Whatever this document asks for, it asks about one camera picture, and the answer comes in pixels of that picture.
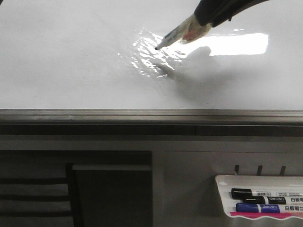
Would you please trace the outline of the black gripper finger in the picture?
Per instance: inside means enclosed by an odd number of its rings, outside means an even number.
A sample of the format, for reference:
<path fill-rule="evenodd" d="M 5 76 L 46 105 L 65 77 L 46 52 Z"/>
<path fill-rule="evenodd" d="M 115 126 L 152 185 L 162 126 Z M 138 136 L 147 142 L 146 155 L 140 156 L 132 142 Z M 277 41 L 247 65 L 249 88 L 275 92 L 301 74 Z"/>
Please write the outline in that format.
<path fill-rule="evenodd" d="M 201 0 L 194 11 L 201 26 L 216 27 L 226 20 L 231 21 L 238 13 L 266 0 Z"/>

